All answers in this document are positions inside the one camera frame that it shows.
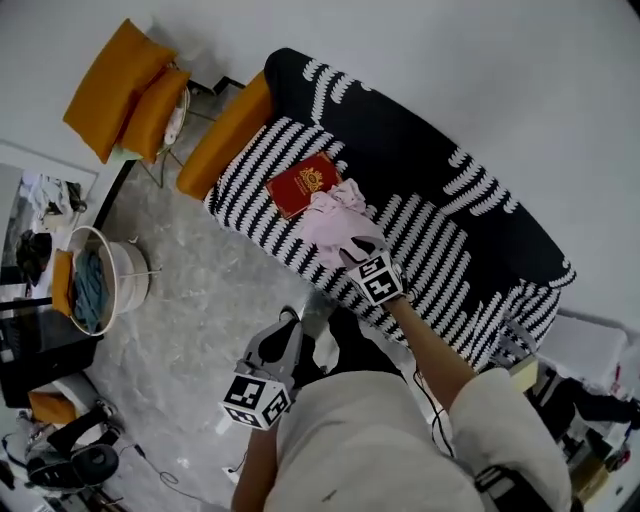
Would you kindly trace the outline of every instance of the pink cloth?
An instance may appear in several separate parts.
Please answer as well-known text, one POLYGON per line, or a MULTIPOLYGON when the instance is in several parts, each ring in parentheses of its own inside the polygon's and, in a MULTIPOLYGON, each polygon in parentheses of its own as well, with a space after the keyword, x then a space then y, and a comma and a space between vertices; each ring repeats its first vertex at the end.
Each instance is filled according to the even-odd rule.
POLYGON ((352 241, 353 236, 373 236, 384 240, 380 228, 364 216, 366 204, 355 181, 349 178, 329 192, 315 192, 302 215, 298 238, 318 247, 318 259, 327 268, 344 267, 338 251, 342 248, 355 259, 368 254, 352 241))

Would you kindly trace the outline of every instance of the white shirt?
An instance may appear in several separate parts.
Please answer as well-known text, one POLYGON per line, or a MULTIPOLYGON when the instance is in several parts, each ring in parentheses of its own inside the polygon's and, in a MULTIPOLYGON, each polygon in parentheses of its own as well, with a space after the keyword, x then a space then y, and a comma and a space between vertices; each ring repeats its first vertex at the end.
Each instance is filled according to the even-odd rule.
MULTIPOLYGON (((451 407, 456 457, 474 475, 518 470, 553 510, 570 508, 569 474, 535 410, 505 370, 469 382, 451 407)), ((303 388, 278 428, 266 511, 483 511, 471 477, 443 456, 406 383, 379 372, 303 388)))

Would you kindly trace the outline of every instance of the sleeve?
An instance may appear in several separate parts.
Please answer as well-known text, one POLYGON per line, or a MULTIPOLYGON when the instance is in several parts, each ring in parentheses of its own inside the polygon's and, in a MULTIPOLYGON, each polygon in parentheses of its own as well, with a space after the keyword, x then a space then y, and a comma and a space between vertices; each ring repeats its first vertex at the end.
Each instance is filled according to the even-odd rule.
POLYGON ((518 471, 552 510, 571 507, 562 453, 504 369, 478 375, 460 391, 449 418, 459 459, 478 474, 491 465, 518 471))

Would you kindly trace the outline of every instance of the box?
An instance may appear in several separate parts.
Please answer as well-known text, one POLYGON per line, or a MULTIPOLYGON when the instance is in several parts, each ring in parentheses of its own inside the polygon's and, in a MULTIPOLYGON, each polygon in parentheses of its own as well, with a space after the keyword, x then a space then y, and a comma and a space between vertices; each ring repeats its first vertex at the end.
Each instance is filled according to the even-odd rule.
POLYGON ((374 306, 402 293, 402 283, 392 270, 388 251, 349 270, 347 274, 360 286, 365 297, 374 306))
POLYGON ((291 399, 281 382, 234 373, 220 406, 236 423, 269 430, 291 406, 291 399))

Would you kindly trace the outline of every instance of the marble floor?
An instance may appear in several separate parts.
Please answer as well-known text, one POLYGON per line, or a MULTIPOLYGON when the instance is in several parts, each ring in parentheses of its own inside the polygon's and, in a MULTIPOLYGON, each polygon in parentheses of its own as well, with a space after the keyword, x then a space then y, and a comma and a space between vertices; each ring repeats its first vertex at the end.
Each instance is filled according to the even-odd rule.
MULTIPOLYGON (((191 108, 215 119, 235 94, 233 87, 217 98, 201 94, 191 108)), ((210 124, 187 116, 173 148, 178 160, 187 159, 210 124)), ((122 497, 132 512, 198 509, 126 448, 133 442, 160 471, 173 473, 182 491, 229 504, 234 486, 221 468, 240 462, 249 432, 235 425, 217 432, 223 418, 218 401, 251 336, 273 323, 284 304, 301 310, 312 293, 307 282, 241 235, 223 231, 201 203, 179 193, 179 171, 169 157, 160 189, 136 164, 103 227, 115 241, 137 237, 150 268, 161 269, 145 302, 118 317, 98 344, 87 372, 122 416, 126 436, 117 448, 124 451, 105 490, 122 497)), ((158 173, 159 165, 151 172, 158 173)), ((406 370, 410 382, 414 363, 407 350, 372 329, 366 334, 406 370)), ((329 367, 335 361, 327 331, 314 357, 329 367)))

